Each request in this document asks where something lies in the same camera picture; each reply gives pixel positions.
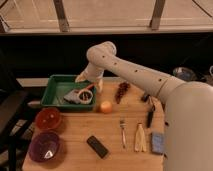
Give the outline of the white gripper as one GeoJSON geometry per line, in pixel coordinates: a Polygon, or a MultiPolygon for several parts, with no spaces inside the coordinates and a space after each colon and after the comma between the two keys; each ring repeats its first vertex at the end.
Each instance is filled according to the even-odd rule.
{"type": "Polygon", "coordinates": [[[85,80],[88,80],[90,82],[96,82],[95,87],[97,89],[97,92],[101,93],[103,90],[103,74],[103,68],[89,63],[83,70],[83,72],[76,77],[75,82],[83,82],[85,80]]]}

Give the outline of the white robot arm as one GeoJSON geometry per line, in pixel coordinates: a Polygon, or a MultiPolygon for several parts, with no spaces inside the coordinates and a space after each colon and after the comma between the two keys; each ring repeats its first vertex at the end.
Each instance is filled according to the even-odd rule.
{"type": "Polygon", "coordinates": [[[90,47],[76,78],[100,84],[108,70],[165,105],[163,171],[213,171],[213,86],[125,61],[110,41],[90,47]]]}

